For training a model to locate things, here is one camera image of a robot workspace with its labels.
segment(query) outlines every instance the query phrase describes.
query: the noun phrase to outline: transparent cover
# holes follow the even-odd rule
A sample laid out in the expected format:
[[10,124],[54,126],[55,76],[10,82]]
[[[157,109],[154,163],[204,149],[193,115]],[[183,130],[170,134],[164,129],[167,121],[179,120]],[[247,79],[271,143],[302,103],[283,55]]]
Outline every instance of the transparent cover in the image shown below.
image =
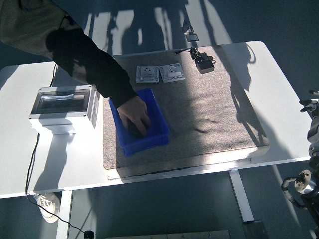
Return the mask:
[[41,93],[34,114],[51,114],[86,111],[89,90]]

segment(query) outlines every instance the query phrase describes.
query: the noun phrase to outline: black cable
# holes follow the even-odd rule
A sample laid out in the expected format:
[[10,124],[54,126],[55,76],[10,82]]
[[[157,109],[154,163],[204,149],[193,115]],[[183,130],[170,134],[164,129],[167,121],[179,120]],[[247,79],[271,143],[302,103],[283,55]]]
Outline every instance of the black cable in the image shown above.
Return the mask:
[[52,85],[53,85],[53,80],[54,80],[55,74],[56,74],[56,72],[57,72],[57,70],[58,70],[57,66],[58,66],[58,65],[55,63],[55,65],[54,65],[54,67],[53,67],[53,75],[52,75],[52,81],[51,81],[51,83],[50,83],[50,87],[52,87]]
[[78,227],[75,227],[73,226],[71,223],[61,219],[58,215],[54,214],[54,213],[51,213],[49,211],[47,211],[45,208],[43,208],[42,206],[40,206],[38,203],[34,203],[30,200],[29,196],[31,196],[27,191],[28,191],[28,187],[29,187],[29,184],[30,184],[30,180],[31,180],[31,176],[32,176],[32,173],[30,173],[30,169],[31,169],[31,166],[35,163],[35,153],[36,153],[36,148],[38,146],[38,143],[39,143],[39,139],[40,139],[40,134],[38,133],[38,136],[37,136],[37,139],[36,139],[36,143],[35,143],[35,146],[34,146],[34,150],[32,152],[32,156],[31,156],[31,161],[30,161],[30,165],[29,165],[29,168],[28,168],[28,174],[27,174],[27,180],[26,180],[26,184],[25,184],[25,195],[26,195],[26,198],[29,200],[29,202],[31,202],[32,204],[34,205],[37,205],[38,207],[42,208],[43,210],[45,210],[47,213],[53,215],[53,216],[56,216],[59,220],[63,221],[64,223],[68,223],[71,227],[75,228],[75,229],[78,229],[79,231],[83,232],[85,234],[84,231],[82,231],[81,229],[79,229]]
[[[54,80],[54,76],[55,76],[56,70],[57,70],[57,64],[55,64],[55,65],[54,65],[54,68],[53,68],[53,75],[52,75],[52,81],[51,81],[50,87],[51,87],[52,84],[53,84],[53,80]],[[43,208],[42,206],[40,206],[38,203],[32,202],[32,201],[30,200],[30,198],[29,198],[29,196],[31,196],[31,195],[28,193],[28,188],[29,188],[29,184],[30,184],[31,176],[32,176],[32,170],[31,170],[31,168],[33,168],[33,165],[34,165],[34,163],[35,163],[35,153],[36,153],[37,146],[38,146],[38,144],[39,144],[39,139],[40,139],[40,134],[38,133],[37,138],[36,138],[36,143],[35,143],[35,146],[34,146],[32,155],[31,155],[31,161],[30,161],[30,164],[29,164],[28,173],[27,173],[27,176],[26,176],[26,183],[25,183],[25,195],[26,195],[26,198],[27,198],[27,199],[29,200],[29,202],[31,202],[32,204],[37,205],[39,208],[42,208],[43,210],[45,210],[47,213],[49,213],[49,214],[51,214],[51,215],[53,215],[53,216],[56,216],[59,220],[63,221],[64,223],[69,224],[71,227],[73,227],[73,228],[75,228],[75,229],[78,229],[80,232],[84,233],[84,235],[86,236],[86,235],[87,235],[87,232],[84,232],[84,231],[82,231],[80,228],[73,226],[70,222],[67,222],[67,221],[61,219],[58,215],[47,211],[45,208]]]
[[300,203],[298,203],[294,197],[291,195],[291,193],[288,190],[288,185],[291,182],[294,182],[295,180],[302,180],[302,178],[300,176],[298,177],[289,177],[289,178],[285,178],[282,185],[281,185],[281,190],[284,192],[285,197],[293,204],[295,205],[297,208],[300,209],[304,209],[307,210],[307,207],[305,205],[301,205]]
[[198,48],[194,48],[194,47],[191,47],[191,48],[187,48],[187,49],[182,49],[180,51],[177,51],[175,52],[175,54],[179,54],[181,53],[182,51],[187,51],[187,52],[190,52],[190,56],[192,57],[193,60],[196,60],[196,59],[203,59],[204,61],[211,61],[213,64],[216,63],[216,61],[214,60],[213,57],[211,57],[212,59],[205,59],[205,57],[203,57],[200,52],[198,51]]

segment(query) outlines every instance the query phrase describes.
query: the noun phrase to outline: hand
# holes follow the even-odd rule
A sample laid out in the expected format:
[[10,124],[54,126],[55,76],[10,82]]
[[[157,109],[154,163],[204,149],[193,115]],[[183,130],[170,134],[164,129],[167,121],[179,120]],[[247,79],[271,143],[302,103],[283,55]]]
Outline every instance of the hand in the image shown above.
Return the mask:
[[143,137],[147,136],[148,133],[144,124],[150,128],[151,120],[148,117],[148,108],[140,97],[135,96],[126,101],[124,104],[118,107],[118,112],[126,129],[128,128],[127,119],[129,118],[136,125]]

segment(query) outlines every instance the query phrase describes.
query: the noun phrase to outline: floor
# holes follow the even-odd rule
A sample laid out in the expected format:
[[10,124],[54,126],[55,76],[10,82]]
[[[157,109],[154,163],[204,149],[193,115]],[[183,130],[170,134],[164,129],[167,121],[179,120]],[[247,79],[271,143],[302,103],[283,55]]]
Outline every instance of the floor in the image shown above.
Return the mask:
[[[113,55],[189,47],[180,29],[186,21],[199,37],[197,46],[263,41],[300,99],[319,89],[315,0],[54,2]],[[3,44],[0,49],[0,68],[47,60]],[[283,178],[304,169],[307,162],[240,170],[253,216],[264,222],[270,239],[314,238],[309,213],[293,208],[280,189]],[[26,198],[1,199],[0,208],[4,238],[55,238],[57,223],[47,224]],[[74,191],[71,223],[98,239],[213,230],[244,238],[227,172]],[[71,229],[69,238],[83,234]]]

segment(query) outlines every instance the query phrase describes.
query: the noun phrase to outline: black object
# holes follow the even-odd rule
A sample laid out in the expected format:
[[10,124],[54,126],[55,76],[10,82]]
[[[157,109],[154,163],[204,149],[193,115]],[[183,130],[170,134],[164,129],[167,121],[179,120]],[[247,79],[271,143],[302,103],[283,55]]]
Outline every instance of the black object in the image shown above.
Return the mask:
[[[312,173],[316,184],[319,183],[319,169],[318,166],[318,158],[317,157],[312,157],[311,161],[309,163],[310,167],[315,168],[316,170]],[[317,225],[317,228],[315,229],[315,234],[317,239],[319,239],[319,188],[315,186],[314,190],[307,194],[301,194],[300,198],[305,204],[305,207],[308,209],[311,217],[313,218],[314,222]]]
[[268,239],[267,232],[262,221],[244,222],[243,228],[246,239]]
[[306,112],[306,111],[310,111],[312,110],[313,108],[312,107],[303,107],[300,112],[303,113],[303,112]]
[[85,231],[84,232],[84,239],[94,239],[94,232],[93,231]]
[[197,34],[194,32],[194,29],[191,25],[189,25],[186,21],[184,21],[183,26],[181,27],[186,40],[188,42],[199,41]]
[[196,59],[195,63],[200,74],[212,72],[215,69],[214,64],[211,61],[204,60],[203,58]]
[[[143,121],[142,121],[142,123],[145,126],[146,130],[149,129],[148,126]],[[136,125],[130,119],[128,119],[128,132],[134,138],[144,138],[142,133],[139,131],[139,129],[136,127]]]
[[312,169],[317,170],[319,168],[319,156],[311,157],[309,160],[309,166]]
[[319,96],[319,92],[318,91],[310,90],[309,93],[312,94],[312,95],[315,95],[315,96]]
[[307,106],[309,104],[316,104],[317,102],[313,100],[304,100],[304,101],[299,101],[299,103],[303,106]]
[[307,207],[305,205],[301,205],[299,202],[295,200],[295,198],[292,196],[292,194],[289,192],[289,189],[288,189],[289,183],[295,182],[295,181],[302,181],[302,180],[303,179],[300,176],[285,178],[281,185],[281,190],[284,192],[284,195],[289,200],[289,202],[291,202],[297,208],[307,210]]

